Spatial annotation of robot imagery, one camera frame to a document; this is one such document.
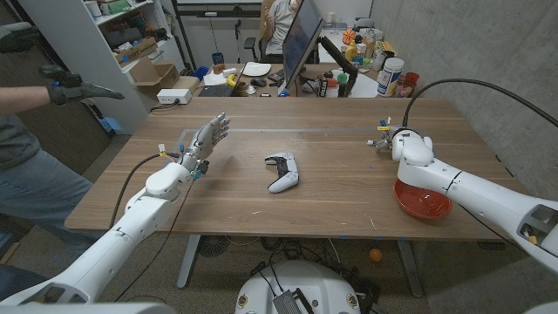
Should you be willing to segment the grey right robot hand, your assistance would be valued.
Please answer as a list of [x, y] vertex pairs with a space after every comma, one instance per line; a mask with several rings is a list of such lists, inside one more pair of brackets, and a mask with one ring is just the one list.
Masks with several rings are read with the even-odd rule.
[[395, 126], [379, 126], [378, 131], [381, 131], [381, 139], [374, 140], [372, 145], [377, 149], [377, 151], [381, 151], [384, 149], [391, 148], [392, 138], [397, 130], [401, 128], [401, 125]]

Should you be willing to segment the black gloved person hand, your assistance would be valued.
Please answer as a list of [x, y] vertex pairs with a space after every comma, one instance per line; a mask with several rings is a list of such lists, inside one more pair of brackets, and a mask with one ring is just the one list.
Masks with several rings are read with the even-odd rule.
[[51, 102], [56, 105], [88, 98], [125, 98], [120, 92], [84, 82], [79, 74], [67, 72], [59, 65], [40, 65], [38, 70], [43, 77], [53, 80], [47, 91]]
[[1, 26], [1, 53], [28, 51], [39, 39], [40, 32], [28, 22]]

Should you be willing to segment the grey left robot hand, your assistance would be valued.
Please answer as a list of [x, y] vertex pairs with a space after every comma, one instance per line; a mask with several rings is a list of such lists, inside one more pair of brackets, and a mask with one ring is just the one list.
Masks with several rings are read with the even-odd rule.
[[178, 163], [192, 171], [201, 161], [204, 161], [214, 150], [214, 147], [228, 135], [230, 118], [225, 113], [219, 114], [201, 127], [191, 139], [185, 153]]

